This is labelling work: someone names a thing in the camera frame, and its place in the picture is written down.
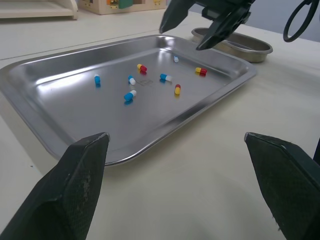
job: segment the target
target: white table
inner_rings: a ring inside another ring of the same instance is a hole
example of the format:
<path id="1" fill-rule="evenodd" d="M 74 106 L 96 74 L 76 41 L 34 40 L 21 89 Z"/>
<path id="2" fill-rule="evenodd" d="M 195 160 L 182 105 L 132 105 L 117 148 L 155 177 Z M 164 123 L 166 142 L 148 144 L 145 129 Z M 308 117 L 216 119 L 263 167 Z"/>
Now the white table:
<path id="1" fill-rule="evenodd" d="M 0 24 L 0 68 L 20 60 L 158 33 L 163 10 L 77 21 Z M 145 23 L 142 29 L 138 24 Z M 210 22 L 197 13 L 168 32 L 191 38 Z M 244 143 L 246 132 L 278 137 L 313 156 L 320 137 L 320 43 L 278 33 L 237 32 L 274 48 L 243 87 L 123 165 L 106 168 L 88 240 L 284 240 Z M 0 93 L 0 231 L 57 161 Z"/>

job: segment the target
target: stainless steel tray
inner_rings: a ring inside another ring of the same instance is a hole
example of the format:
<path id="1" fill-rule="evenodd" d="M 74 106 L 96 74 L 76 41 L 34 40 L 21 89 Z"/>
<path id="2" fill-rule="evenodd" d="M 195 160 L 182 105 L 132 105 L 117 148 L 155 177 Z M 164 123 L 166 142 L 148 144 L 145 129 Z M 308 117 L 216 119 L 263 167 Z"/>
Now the stainless steel tray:
<path id="1" fill-rule="evenodd" d="M 147 67 L 146 75 L 137 64 Z M 206 68 L 206 77 L 196 75 L 196 67 Z M 172 83 L 160 81 L 161 73 Z M 0 70 L 0 89 L 57 159 L 77 140 L 108 132 L 108 166 L 138 156 L 255 74 L 242 59 L 152 35 L 13 63 Z M 137 82 L 131 104 L 124 100 L 131 90 L 128 75 Z"/>

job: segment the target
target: capsule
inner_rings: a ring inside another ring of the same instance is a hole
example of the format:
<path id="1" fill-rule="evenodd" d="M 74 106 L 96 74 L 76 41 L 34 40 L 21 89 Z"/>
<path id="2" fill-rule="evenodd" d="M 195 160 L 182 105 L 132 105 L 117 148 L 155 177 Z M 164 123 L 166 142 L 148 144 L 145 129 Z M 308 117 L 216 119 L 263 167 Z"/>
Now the capsule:
<path id="1" fill-rule="evenodd" d="M 174 93 L 180 95 L 181 86 L 180 84 L 175 85 Z"/>
<path id="2" fill-rule="evenodd" d="M 131 84 L 131 85 L 135 85 L 136 84 L 136 80 L 134 79 L 134 77 L 133 76 L 128 76 L 128 80 L 129 80 L 129 84 Z"/>
<path id="3" fill-rule="evenodd" d="M 200 74 L 206 74 L 206 73 L 207 73 L 207 69 L 202 68 L 202 67 L 196 67 L 196 68 L 195 68 L 195 71 L 196 71 L 197 73 L 200 73 Z"/>
<path id="4" fill-rule="evenodd" d="M 126 101 L 131 101 L 136 95 L 137 95 L 137 91 L 132 90 L 132 91 L 128 92 L 126 95 L 124 95 L 124 99 Z"/>
<path id="5" fill-rule="evenodd" d="M 147 68 L 145 66 L 143 66 L 142 64 L 138 64 L 137 67 L 138 67 L 139 70 L 141 70 L 143 72 L 147 71 Z"/>
<path id="6" fill-rule="evenodd" d="M 160 75 L 160 78 L 163 79 L 163 80 L 166 80 L 166 81 L 168 81 L 168 82 L 172 82 L 172 76 L 166 75 L 166 74 L 164 74 L 164 73 L 162 73 L 162 74 Z"/>
<path id="7" fill-rule="evenodd" d="M 100 76 L 98 74 L 94 75 L 94 82 L 95 84 L 100 84 Z"/>

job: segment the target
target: metal bowl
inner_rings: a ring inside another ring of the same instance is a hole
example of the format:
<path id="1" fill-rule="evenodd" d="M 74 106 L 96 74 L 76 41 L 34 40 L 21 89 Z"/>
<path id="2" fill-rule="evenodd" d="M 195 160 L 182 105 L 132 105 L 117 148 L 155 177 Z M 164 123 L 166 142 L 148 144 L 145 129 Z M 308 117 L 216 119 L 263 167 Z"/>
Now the metal bowl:
<path id="1" fill-rule="evenodd" d="M 199 43 L 208 28 L 199 27 L 192 30 L 192 41 Z M 264 41 L 240 33 L 232 33 L 226 40 L 213 47 L 224 53 L 244 59 L 250 63 L 261 63 L 266 60 L 268 54 L 274 50 L 272 46 Z"/>

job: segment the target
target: blue capsule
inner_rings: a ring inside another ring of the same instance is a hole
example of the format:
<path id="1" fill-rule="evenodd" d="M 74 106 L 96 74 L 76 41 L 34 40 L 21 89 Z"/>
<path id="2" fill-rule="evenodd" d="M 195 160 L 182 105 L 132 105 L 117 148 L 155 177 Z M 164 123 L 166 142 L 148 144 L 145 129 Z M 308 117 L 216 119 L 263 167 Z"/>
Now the blue capsule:
<path id="1" fill-rule="evenodd" d="M 132 100 L 132 99 L 134 98 L 134 96 L 136 96 L 136 95 L 137 95 L 137 91 L 136 91 L 136 90 L 132 90 L 132 91 L 128 92 L 126 95 L 124 95 L 124 99 L 125 99 L 126 101 L 130 101 L 130 100 Z"/>
<path id="2" fill-rule="evenodd" d="M 98 74 L 94 75 L 94 82 L 95 84 L 100 84 L 100 76 Z"/>
<path id="3" fill-rule="evenodd" d="M 166 80 L 166 81 L 168 81 L 168 82 L 172 82 L 172 76 L 166 75 L 166 74 L 164 74 L 164 73 L 162 73 L 162 74 L 160 75 L 160 78 L 163 79 L 163 80 Z"/>
<path id="4" fill-rule="evenodd" d="M 128 80 L 129 80 L 129 84 L 131 84 L 131 85 L 135 85 L 136 84 L 136 80 L 134 79 L 134 77 L 133 76 L 128 76 Z"/>

